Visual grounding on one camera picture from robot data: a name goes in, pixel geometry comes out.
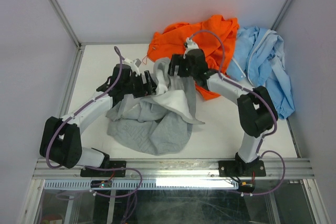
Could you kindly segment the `grey zip hoodie jacket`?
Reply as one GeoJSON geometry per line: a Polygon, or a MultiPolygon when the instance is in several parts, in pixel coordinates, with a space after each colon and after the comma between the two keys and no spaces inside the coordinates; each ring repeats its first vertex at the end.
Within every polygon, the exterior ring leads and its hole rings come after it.
{"type": "Polygon", "coordinates": [[[193,78],[169,76],[169,58],[157,60],[152,76],[157,94],[127,94],[107,113],[107,134],[134,151],[155,156],[180,152],[191,138],[196,114],[193,78]]]}

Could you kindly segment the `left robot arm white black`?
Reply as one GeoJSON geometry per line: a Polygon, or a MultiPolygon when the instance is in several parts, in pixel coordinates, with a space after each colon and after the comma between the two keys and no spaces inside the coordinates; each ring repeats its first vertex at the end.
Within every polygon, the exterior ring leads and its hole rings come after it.
{"type": "Polygon", "coordinates": [[[158,81],[149,71],[137,73],[129,65],[117,64],[111,76],[97,87],[93,97],[77,111],[61,118],[50,117],[44,127],[39,153],[56,168],[90,166],[99,176],[110,170],[109,155],[82,147],[81,135],[98,117],[116,106],[125,95],[142,98],[155,94],[158,81]]]}

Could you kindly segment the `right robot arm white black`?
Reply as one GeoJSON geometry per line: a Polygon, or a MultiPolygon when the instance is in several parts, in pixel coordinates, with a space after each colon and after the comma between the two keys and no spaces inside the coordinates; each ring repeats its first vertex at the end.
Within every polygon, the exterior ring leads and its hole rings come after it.
{"type": "Polygon", "coordinates": [[[265,165],[259,151],[264,138],[276,132],[278,120],[267,89],[263,86],[249,89],[210,69],[201,49],[192,49],[184,55],[173,54],[169,75],[191,77],[198,86],[237,105],[239,122],[244,131],[243,141],[233,161],[219,162],[220,176],[265,177],[265,165]]]}

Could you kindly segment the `orange jacket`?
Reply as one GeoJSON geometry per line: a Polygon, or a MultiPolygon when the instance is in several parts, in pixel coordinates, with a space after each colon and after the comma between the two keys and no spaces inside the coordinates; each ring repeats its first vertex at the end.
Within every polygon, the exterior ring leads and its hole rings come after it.
{"type": "Polygon", "coordinates": [[[163,32],[154,33],[146,57],[155,62],[160,58],[171,58],[173,54],[182,54],[186,39],[201,31],[192,40],[204,51],[208,67],[225,74],[234,55],[238,29],[236,17],[225,19],[221,15],[194,24],[170,24],[163,32]]]}

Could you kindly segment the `light blue jacket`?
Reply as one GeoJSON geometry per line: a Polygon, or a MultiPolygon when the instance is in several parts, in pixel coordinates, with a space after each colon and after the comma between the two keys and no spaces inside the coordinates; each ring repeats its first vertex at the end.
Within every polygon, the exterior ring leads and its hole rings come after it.
{"type": "Polygon", "coordinates": [[[294,113],[284,40],[276,31],[256,26],[240,28],[226,73],[235,81],[246,78],[253,87],[266,87],[280,119],[294,113]]]}

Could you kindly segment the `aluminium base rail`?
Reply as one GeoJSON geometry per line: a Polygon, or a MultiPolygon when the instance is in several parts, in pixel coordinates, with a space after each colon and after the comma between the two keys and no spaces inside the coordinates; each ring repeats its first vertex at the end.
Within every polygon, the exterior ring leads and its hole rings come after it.
{"type": "Polygon", "coordinates": [[[241,180],[268,179],[286,180],[314,179],[310,161],[307,158],[261,158],[245,172],[231,168],[232,158],[222,159],[113,159],[111,167],[121,172],[115,173],[118,179],[156,178],[209,178],[241,180]]]}

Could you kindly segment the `left aluminium corner post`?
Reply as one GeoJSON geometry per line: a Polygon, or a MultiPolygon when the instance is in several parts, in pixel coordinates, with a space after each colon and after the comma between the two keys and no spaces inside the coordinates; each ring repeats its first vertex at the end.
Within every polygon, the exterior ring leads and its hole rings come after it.
{"type": "Polygon", "coordinates": [[[70,37],[71,41],[74,43],[77,49],[81,48],[81,42],[79,41],[77,35],[75,34],[72,26],[68,18],[66,17],[64,11],[62,10],[59,2],[57,0],[48,0],[56,13],[57,17],[59,18],[61,24],[63,25],[65,31],[67,32],[68,36],[70,37]]]}

